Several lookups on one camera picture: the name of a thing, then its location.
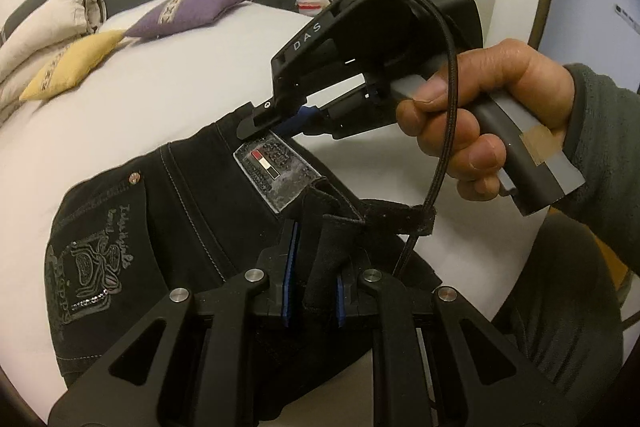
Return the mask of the person's right forearm grey sleeve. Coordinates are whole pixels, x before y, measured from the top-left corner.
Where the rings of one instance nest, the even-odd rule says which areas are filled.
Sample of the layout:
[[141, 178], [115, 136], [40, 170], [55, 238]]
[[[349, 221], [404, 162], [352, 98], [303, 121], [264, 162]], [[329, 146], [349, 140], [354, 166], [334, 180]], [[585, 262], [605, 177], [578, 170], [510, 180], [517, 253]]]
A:
[[563, 152], [585, 184], [559, 202], [632, 272], [639, 271], [639, 95], [586, 65], [566, 68], [575, 100]]

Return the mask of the person's right hand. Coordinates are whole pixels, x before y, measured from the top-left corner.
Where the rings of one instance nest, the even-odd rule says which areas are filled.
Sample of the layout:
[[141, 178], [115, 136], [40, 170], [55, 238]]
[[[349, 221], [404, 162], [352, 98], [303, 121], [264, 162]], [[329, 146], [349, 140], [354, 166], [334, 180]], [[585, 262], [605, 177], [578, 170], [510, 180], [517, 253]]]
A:
[[[460, 54], [458, 72], [460, 108], [447, 173], [458, 181], [462, 198], [487, 202], [499, 195], [506, 147], [497, 135], [480, 131], [466, 106], [483, 92], [506, 90], [562, 143], [575, 100], [574, 80], [564, 66], [514, 39]], [[400, 129], [414, 136], [426, 155], [438, 157], [444, 150], [447, 98], [443, 67], [397, 106]]]

